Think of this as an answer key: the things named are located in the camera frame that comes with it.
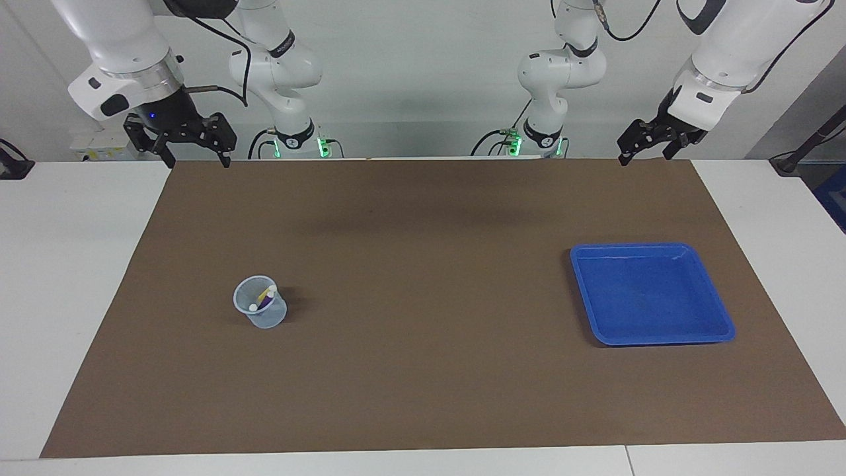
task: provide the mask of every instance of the white wall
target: white wall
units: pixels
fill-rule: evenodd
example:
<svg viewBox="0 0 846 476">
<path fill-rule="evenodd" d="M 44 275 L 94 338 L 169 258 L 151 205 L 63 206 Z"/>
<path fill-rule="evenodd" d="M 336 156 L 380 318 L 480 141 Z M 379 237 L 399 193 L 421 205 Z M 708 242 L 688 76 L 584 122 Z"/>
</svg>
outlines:
<svg viewBox="0 0 846 476">
<path fill-rule="evenodd" d="M 793 151 L 846 104 L 846 47 L 810 83 L 746 158 L 769 158 Z M 805 159 L 810 162 L 846 162 L 846 134 L 818 146 Z"/>
<path fill-rule="evenodd" d="M 99 125 L 80 111 L 64 79 L 0 1 L 0 137 L 36 161 L 70 159 L 70 131 Z"/>
<path fill-rule="evenodd" d="M 63 81 L 70 82 L 88 65 L 85 48 L 49 2 L 3 3 Z M 607 12 L 613 28 L 619 34 L 632 31 L 651 4 L 611 3 Z M 325 64 L 323 82 L 303 95 L 315 119 L 343 141 L 351 156 L 469 153 L 482 134 L 511 125 L 525 104 L 528 96 L 516 77 L 522 55 L 561 46 L 543 0 L 288 0 L 285 8 L 298 41 L 310 45 Z M 838 4 L 785 55 L 756 94 L 741 97 L 706 142 L 684 154 L 745 156 L 846 43 L 845 20 L 846 7 Z M 227 61 L 235 47 L 185 19 L 160 18 L 157 23 L 174 51 L 185 56 L 182 67 L 189 85 L 233 86 Z M 0 36 L 4 43 L 7 36 Z M 607 78 L 567 93 L 570 115 L 564 134 L 573 140 L 571 157 L 616 157 L 616 138 L 632 119 L 653 117 L 697 39 L 678 18 L 675 2 L 664 2 L 636 40 L 621 44 L 602 36 L 601 44 L 609 61 Z M 23 70 L 19 75 L 35 74 L 18 64 Z M 2 85 L 0 96 L 9 101 L 8 96 L 32 89 L 30 84 Z M 270 122 L 255 99 L 247 110 L 219 93 L 195 99 L 202 113 L 227 115 L 239 132 L 238 154 Z M 49 97 L 43 102 L 49 113 L 33 108 L 33 120 L 65 128 L 81 120 L 55 117 L 52 111 L 69 113 L 66 100 Z M 5 121 L 5 109 L 0 114 Z M 179 151 L 213 158 L 196 147 Z"/>
</svg>

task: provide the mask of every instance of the brown paper mat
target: brown paper mat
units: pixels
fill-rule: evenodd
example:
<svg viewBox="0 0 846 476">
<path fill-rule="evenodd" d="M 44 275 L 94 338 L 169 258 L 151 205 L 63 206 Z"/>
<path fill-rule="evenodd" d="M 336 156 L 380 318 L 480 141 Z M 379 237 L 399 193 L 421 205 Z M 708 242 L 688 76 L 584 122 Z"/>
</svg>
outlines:
<svg viewBox="0 0 846 476">
<path fill-rule="evenodd" d="M 599 344 L 568 250 L 626 241 L 694 246 L 736 340 Z M 690 163 L 180 163 L 42 456 L 844 438 Z"/>
</svg>

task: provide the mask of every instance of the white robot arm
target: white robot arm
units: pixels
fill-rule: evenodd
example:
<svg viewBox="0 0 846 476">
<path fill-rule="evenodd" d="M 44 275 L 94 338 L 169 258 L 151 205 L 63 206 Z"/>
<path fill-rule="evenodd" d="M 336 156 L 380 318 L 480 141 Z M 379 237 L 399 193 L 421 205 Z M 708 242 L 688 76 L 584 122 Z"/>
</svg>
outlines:
<svg viewBox="0 0 846 476">
<path fill-rule="evenodd" d="M 232 12 L 235 1 L 191 3 L 201 18 L 222 18 Z M 229 166 L 228 154 L 237 136 L 223 114 L 205 118 L 197 113 L 147 0 L 52 3 L 93 60 L 68 88 L 83 110 L 97 120 L 131 110 L 124 121 L 129 139 L 138 150 L 159 155 L 168 167 L 176 160 L 169 142 L 193 142 L 211 149 L 224 167 Z"/>
<path fill-rule="evenodd" d="M 561 92 L 597 84 L 607 66 L 598 46 L 599 22 L 591 0 L 562 0 L 555 31 L 564 40 L 563 49 L 532 53 L 519 66 L 520 84 L 531 94 L 520 134 L 524 147 L 541 155 L 549 155 L 561 136 L 567 116 Z"/>
<path fill-rule="evenodd" d="M 740 94 L 762 80 L 769 64 L 833 5 L 833 0 L 677 0 L 700 45 L 676 77 L 651 121 L 637 119 L 620 136 L 620 163 L 669 142 L 669 159 L 699 143 Z"/>
<path fill-rule="evenodd" d="M 235 11 L 252 53 L 247 87 L 270 109 L 285 156 L 316 157 L 320 153 L 315 138 L 316 134 L 319 137 L 318 127 L 295 89 L 317 85 L 323 76 L 321 63 L 288 27 L 281 0 L 240 0 Z M 246 61 L 241 51 L 229 60 L 229 71 L 239 86 L 243 85 Z"/>
</svg>

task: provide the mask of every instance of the green led light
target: green led light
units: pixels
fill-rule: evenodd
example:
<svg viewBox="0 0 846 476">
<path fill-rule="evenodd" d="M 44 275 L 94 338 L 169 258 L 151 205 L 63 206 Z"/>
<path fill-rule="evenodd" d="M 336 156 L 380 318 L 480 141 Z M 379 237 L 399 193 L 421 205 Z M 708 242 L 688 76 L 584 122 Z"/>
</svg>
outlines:
<svg viewBox="0 0 846 476">
<path fill-rule="evenodd" d="M 520 155 L 520 148 L 523 146 L 523 137 L 517 136 L 516 140 L 511 141 L 508 146 L 508 155 L 517 157 Z"/>
<path fill-rule="evenodd" d="M 317 147 L 320 149 L 320 157 L 327 158 L 332 156 L 332 148 L 322 137 L 317 137 Z"/>
</svg>

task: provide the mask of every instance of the plastic tray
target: plastic tray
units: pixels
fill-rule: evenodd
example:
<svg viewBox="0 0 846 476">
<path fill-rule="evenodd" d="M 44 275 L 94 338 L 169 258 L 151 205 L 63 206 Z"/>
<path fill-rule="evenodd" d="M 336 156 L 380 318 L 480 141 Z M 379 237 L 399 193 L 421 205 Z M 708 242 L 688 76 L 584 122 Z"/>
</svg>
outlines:
<svg viewBox="0 0 846 476">
<path fill-rule="evenodd" d="M 609 346 L 701 344 L 734 324 L 684 243 L 579 245 L 570 252 L 593 334 Z"/>
</svg>

